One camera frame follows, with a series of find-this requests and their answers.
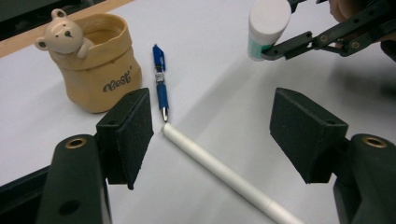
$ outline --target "bear face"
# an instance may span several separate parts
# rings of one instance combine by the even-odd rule
[[[61,54],[78,52],[78,57],[85,57],[86,49],[93,43],[83,36],[81,28],[66,17],[61,9],[51,12],[52,21],[48,24],[43,37],[39,37],[35,45],[42,50],[52,50]]]

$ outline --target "pen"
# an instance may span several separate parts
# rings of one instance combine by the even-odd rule
[[[163,51],[154,45],[152,48],[155,65],[155,81],[157,82],[157,96],[160,112],[163,115],[163,121],[168,121],[168,97],[166,94],[165,78],[163,72],[165,71],[165,55]]]

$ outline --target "white tube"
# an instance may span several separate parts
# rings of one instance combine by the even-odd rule
[[[264,214],[276,223],[303,223],[280,204],[256,189],[244,178],[224,165],[221,161],[210,155],[203,148],[199,147],[186,135],[179,132],[169,123],[163,126],[163,134],[166,138],[180,147],[184,152],[201,163],[213,175],[226,183],[230,188],[241,194],[249,202],[262,210]]]

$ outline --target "glue stick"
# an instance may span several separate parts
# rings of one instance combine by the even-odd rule
[[[249,57],[263,61],[262,50],[271,48],[280,38],[291,16],[287,0],[256,0],[248,17]]]

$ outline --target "white table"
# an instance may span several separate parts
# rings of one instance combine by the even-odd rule
[[[349,124],[396,142],[396,64],[372,45],[342,58],[310,51],[289,61],[247,55],[249,1],[136,0],[123,17],[150,89],[154,136],[135,190],[110,186],[114,223],[272,223],[161,133],[151,48],[165,52],[170,122],[306,223],[337,223],[332,184],[306,185],[269,132],[276,87],[300,91]],[[281,40],[335,25],[328,3],[302,3]],[[50,164],[71,135],[95,134],[104,114],[71,103],[62,75],[34,46],[0,59],[0,185]]]

